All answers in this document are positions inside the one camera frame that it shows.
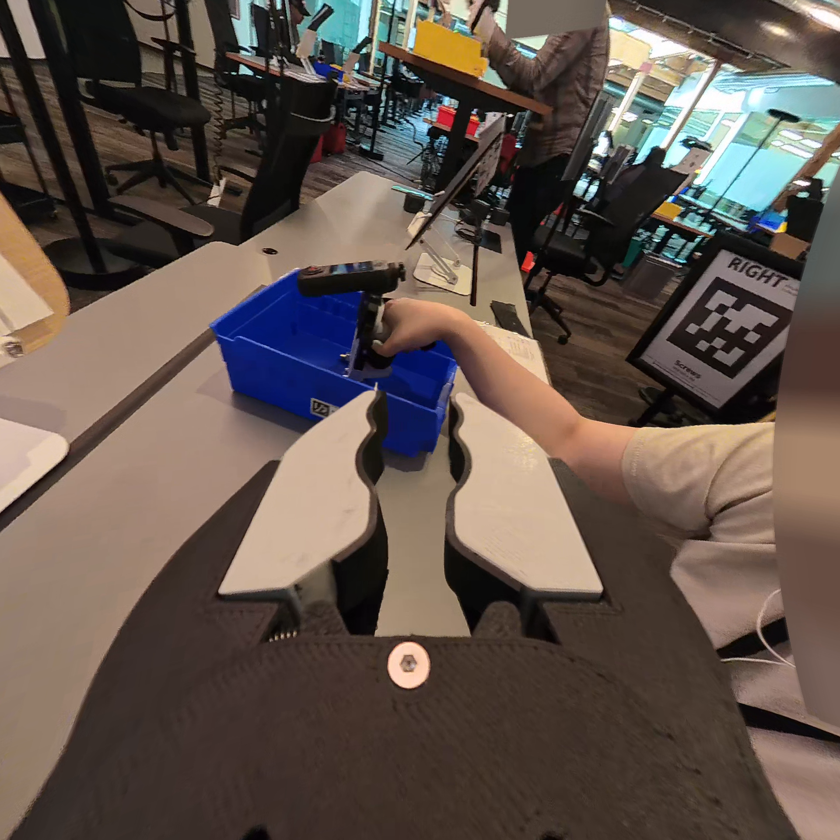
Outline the person's right hand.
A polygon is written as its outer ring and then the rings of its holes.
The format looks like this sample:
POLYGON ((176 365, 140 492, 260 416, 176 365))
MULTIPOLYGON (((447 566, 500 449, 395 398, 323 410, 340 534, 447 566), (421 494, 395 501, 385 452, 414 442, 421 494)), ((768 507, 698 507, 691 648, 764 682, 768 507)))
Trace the person's right hand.
POLYGON ((385 303, 382 312, 384 339, 377 350, 384 357, 426 348, 466 334, 471 319, 443 303, 398 298, 385 303))

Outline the height adjustable desk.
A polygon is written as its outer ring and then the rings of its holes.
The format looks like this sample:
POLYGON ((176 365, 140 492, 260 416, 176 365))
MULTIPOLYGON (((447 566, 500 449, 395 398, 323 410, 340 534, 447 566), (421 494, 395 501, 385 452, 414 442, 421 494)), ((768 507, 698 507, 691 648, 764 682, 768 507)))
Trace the height adjustable desk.
POLYGON ((459 171, 469 118, 473 111, 503 114, 531 111, 542 116, 552 111, 551 106, 540 101, 471 77, 430 59, 415 56, 399 46, 381 41, 379 49, 385 56, 407 65, 436 93, 457 101, 454 123, 448 133, 447 150, 437 176, 437 192, 444 190, 459 171))

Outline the laminated paper sheet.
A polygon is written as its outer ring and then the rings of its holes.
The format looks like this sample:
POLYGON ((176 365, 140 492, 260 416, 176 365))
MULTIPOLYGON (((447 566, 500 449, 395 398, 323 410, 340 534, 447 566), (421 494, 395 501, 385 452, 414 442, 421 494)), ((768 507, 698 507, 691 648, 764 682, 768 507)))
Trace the laminated paper sheet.
POLYGON ((483 332, 512 359, 547 385, 551 385, 550 375, 545 364, 539 342, 527 335, 505 330, 488 322, 478 322, 483 332))

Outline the black sign tripod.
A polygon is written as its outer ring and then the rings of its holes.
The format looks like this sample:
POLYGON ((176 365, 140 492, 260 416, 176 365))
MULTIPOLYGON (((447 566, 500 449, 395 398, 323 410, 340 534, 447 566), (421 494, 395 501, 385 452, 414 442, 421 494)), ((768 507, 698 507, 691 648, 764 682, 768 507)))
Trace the black sign tripod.
POLYGON ((637 394, 647 407, 638 417, 628 420, 628 426, 676 428, 713 423, 706 413, 666 389, 649 385, 638 388, 637 394))

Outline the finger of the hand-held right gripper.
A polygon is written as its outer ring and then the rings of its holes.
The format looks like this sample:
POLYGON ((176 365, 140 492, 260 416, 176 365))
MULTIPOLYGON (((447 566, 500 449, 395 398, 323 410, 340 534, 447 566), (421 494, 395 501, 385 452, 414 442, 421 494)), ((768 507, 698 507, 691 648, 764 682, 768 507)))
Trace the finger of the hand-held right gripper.
POLYGON ((379 379, 392 373, 394 357, 382 352, 391 332, 383 324, 383 310, 383 305, 360 306, 350 351, 341 356, 345 375, 352 380, 379 379))

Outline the black flat pad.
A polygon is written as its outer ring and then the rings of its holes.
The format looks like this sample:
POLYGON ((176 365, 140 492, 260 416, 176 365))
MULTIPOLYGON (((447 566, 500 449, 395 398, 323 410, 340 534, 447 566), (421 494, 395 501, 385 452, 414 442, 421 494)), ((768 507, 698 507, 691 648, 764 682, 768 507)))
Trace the black flat pad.
POLYGON ((499 329, 516 333, 524 338, 531 338, 529 328, 520 320, 516 306, 509 302, 493 300, 490 309, 499 329))

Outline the white tablet stand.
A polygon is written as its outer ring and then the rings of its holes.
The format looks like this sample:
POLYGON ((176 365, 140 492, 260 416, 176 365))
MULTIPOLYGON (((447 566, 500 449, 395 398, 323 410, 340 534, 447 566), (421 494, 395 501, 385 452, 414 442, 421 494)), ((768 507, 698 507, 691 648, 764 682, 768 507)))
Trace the white tablet stand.
POLYGON ((470 298, 473 269, 469 260, 459 256, 449 238, 433 224, 414 246, 418 258, 412 272, 416 283, 470 298))

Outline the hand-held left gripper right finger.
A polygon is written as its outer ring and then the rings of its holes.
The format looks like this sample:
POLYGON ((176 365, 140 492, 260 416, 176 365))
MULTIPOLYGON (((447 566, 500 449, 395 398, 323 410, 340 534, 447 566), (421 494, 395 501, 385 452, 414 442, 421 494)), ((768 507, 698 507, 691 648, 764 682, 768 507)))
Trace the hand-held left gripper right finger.
POLYGON ((598 601, 601 577, 541 447, 466 393, 448 419, 447 546, 518 595, 598 601))

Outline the black stand pole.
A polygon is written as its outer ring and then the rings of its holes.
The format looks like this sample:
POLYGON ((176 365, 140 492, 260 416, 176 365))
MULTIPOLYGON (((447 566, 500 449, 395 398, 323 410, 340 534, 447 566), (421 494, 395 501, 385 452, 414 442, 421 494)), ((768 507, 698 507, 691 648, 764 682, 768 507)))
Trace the black stand pole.
POLYGON ((140 277, 140 267, 102 249, 103 241, 95 237, 14 15, 6 1, 1 2, 1 31, 14 73, 58 181, 65 208, 78 233, 74 238, 63 238, 48 244, 45 254, 72 288, 94 291, 122 288, 140 277))

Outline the red container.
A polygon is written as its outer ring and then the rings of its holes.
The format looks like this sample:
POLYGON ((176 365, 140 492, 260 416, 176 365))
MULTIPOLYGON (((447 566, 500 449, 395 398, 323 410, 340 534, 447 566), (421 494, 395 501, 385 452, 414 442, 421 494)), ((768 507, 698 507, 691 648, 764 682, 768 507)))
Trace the red container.
POLYGON ((347 127, 344 122, 331 123, 326 132, 318 138, 310 164, 322 161, 324 156, 344 154, 347 147, 347 127))

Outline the black tablet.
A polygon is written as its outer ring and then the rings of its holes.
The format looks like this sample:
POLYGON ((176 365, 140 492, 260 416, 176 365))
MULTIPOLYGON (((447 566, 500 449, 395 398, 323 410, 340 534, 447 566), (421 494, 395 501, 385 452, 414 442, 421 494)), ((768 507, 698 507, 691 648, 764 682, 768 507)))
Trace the black tablet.
POLYGON ((475 193, 481 194, 493 179, 500 160, 501 146, 505 135, 507 117, 502 112, 490 112, 483 129, 478 134, 478 145, 468 160, 463 163, 446 188, 437 193, 427 213, 421 214, 419 222, 412 222, 407 229, 411 236, 405 250, 422 241, 438 216, 451 204, 458 194, 477 177, 475 193))

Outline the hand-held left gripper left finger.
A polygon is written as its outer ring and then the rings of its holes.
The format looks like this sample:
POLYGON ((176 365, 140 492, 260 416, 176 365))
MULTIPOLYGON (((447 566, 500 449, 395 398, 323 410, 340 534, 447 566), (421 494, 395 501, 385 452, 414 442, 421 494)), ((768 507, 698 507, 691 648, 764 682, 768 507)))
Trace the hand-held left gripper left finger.
POLYGON ((316 422, 280 459, 218 588, 224 599, 301 598, 372 540, 380 519, 388 409, 365 391, 316 422))

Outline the white stand base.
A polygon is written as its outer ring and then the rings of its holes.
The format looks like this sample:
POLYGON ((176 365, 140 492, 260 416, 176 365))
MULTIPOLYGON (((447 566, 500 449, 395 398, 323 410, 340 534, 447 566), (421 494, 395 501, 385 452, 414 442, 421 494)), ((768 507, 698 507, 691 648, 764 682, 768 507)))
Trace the white stand base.
POLYGON ((59 434, 1 419, 1 511, 32 489, 70 451, 59 434))

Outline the black high-back office chair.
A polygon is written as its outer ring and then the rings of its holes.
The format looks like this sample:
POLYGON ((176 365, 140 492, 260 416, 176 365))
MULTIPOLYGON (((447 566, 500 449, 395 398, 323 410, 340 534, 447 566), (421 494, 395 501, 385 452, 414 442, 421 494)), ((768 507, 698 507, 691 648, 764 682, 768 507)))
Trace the black high-back office chair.
POLYGON ((162 268, 205 245, 242 245, 299 209, 304 177, 332 123, 338 82, 320 75, 273 77, 266 93, 266 147, 239 213, 208 203, 177 209, 147 199, 114 198, 140 222, 105 241, 134 264, 162 268))

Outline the black framed marker sign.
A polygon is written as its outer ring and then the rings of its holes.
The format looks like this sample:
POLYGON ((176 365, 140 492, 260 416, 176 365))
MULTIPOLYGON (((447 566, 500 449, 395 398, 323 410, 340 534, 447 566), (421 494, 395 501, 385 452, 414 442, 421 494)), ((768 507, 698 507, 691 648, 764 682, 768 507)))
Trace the black framed marker sign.
POLYGON ((713 422, 772 413, 805 262, 715 234, 626 361, 713 422))

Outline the person's right forearm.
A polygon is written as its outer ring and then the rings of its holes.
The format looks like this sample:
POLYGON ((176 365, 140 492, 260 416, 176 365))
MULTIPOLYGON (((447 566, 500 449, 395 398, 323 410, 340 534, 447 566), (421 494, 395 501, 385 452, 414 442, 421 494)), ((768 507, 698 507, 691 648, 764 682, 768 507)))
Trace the person's right forearm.
POLYGON ((476 398, 528 435, 546 455, 563 461, 604 499, 629 505, 623 456, 630 427, 587 418, 551 385, 507 354, 480 325, 446 309, 442 339, 476 398))

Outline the yellow plastic bin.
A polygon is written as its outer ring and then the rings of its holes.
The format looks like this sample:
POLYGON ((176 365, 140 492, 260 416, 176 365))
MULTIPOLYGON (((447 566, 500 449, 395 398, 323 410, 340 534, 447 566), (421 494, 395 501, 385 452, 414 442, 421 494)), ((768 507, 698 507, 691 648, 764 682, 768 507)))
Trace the yellow plastic bin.
POLYGON ((416 23, 413 55, 474 78, 483 77, 489 66, 478 38, 430 19, 416 23))

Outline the instruction sheet on stand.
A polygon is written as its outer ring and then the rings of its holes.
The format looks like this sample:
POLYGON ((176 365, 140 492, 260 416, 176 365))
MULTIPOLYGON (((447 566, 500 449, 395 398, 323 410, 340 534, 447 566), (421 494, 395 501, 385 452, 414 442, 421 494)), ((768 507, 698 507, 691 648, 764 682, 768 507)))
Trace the instruction sheet on stand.
POLYGON ((70 315, 67 287, 35 237, 1 198, 2 366, 45 347, 70 315))

